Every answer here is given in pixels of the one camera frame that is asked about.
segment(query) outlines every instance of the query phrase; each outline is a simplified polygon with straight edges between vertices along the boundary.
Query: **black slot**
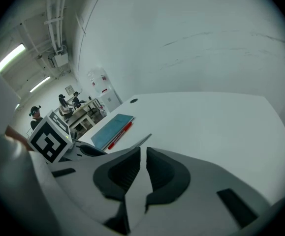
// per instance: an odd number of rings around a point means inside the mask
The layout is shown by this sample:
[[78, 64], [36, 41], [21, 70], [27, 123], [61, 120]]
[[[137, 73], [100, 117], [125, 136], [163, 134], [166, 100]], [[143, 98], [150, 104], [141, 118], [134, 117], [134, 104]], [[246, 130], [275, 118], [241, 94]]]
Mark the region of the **black slot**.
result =
[[147, 170], [153, 191], [167, 185], [173, 179], [175, 174], [171, 164], [150, 153], [148, 153], [147, 157]]
[[116, 164], [108, 172], [108, 177], [127, 192], [140, 170], [140, 153], [136, 153]]
[[226, 208], [230, 211], [234, 219], [241, 226], [241, 228], [249, 225], [257, 216], [253, 211], [243, 202], [243, 200], [231, 189], [218, 191], [217, 195], [222, 200]]
[[67, 169], [63, 169], [63, 170], [59, 170], [59, 171], [53, 171], [52, 174], [54, 177], [62, 177], [71, 173], [74, 173], [75, 169], [73, 168], [67, 168]]

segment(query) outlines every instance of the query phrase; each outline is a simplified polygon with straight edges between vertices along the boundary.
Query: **fluorescent light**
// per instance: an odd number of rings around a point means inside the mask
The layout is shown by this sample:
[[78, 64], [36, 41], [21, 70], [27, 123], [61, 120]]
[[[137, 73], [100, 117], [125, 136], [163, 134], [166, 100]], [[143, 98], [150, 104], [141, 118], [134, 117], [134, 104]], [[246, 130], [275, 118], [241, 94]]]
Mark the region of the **fluorescent light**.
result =
[[42, 80], [42, 81], [41, 81], [40, 83], [38, 83], [35, 87], [33, 87], [30, 92], [33, 92], [36, 88], [38, 88], [41, 84], [43, 84], [45, 81], [47, 81], [47, 80], [49, 80], [49, 79], [50, 79], [50, 77], [48, 76], [45, 80]]
[[0, 62], [0, 72], [5, 68], [5, 66], [13, 60], [17, 55], [25, 50], [23, 44], [19, 45], [15, 48], [11, 53], [9, 53], [1, 62]]

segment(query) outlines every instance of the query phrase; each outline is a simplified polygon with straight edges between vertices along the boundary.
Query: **white desk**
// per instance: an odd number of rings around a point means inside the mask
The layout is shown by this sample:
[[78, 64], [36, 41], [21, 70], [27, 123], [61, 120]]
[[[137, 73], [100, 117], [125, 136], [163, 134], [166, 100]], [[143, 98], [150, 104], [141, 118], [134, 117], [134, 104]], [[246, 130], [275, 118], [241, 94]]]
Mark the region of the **white desk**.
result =
[[[141, 146], [141, 169], [132, 187], [148, 177], [146, 147], [165, 149], [225, 168], [262, 194], [270, 204], [285, 197], [285, 127], [264, 97], [212, 92], [136, 95], [81, 137], [91, 137], [116, 114], [135, 116], [130, 130], [107, 153], [128, 148], [152, 133]], [[140, 197], [130, 190], [126, 203], [130, 227], [143, 216], [146, 184]], [[132, 216], [141, 206], [141, 213]]]
[[68, 121], [68, 125], [70, 128], [75, 128], [77, 125], [81, 124], [84, 129], [86, 129], [86, 127], [84, 126], [84, 124], [82, 123], [84, 120], [88, 120], [89, 123], [94, 127], [95, 123], [94, 121], [92, 121], [92, 119], [88, 116], [88, 114], [83, 115], [82, 117], [79, 117], [78, 121], [76, 121], [77, 119], [75, 118], [76, 115], [78, 114], [84, 114], [84, 112], [87, 113], [87, 111], [84, 109], [85, 107], [89, 106], [91, 103], [94, 103], [96, 101], [96, 98], [87, 101], [85, 104], [81, 105], [80, 108], [78, 108], [77, 110], [75, 110], [72, 113], [72, 117], [69, 119]]
[[89, 106], [90, 104], [95, 103], [96, 100], [97, 100], [97, 99], [94, 98], [94, 99], [92, 99], [92, 100], [90, 100], [90, 101], [87, 101], [84, 105], [81, 105], [80, 108], [76, 109], [76, 110], [73, 112], [72, 115], [75, 115], [75, 114], [76, 114], [77, 112], [79, 112], [81, 109], [84, 109], [85, 107]]

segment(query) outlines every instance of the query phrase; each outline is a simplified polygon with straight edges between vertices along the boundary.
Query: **sign on wall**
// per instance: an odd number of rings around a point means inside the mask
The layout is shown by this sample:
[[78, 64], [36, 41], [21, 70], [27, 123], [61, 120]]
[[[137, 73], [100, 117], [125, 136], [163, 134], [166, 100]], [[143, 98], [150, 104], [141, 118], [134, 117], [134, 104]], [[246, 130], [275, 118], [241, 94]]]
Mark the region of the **sign on wall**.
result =
[[65, 88], [66, 92], [68, 93], [68, 95], [72, 95], [74, 93], [73, 87], [72, 85], [69, 85]]

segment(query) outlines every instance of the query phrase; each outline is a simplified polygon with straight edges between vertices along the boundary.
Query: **blue folder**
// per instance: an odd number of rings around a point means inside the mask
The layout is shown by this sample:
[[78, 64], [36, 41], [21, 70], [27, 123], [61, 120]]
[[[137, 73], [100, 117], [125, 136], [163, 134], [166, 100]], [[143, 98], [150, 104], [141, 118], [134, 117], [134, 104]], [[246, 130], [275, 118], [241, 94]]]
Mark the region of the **blue folder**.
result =
[[117, 114], [95, 135], [91, 137], [94, 146], [104, 150], [123, 130], [126, 124], [132, 120], [133, 116]]

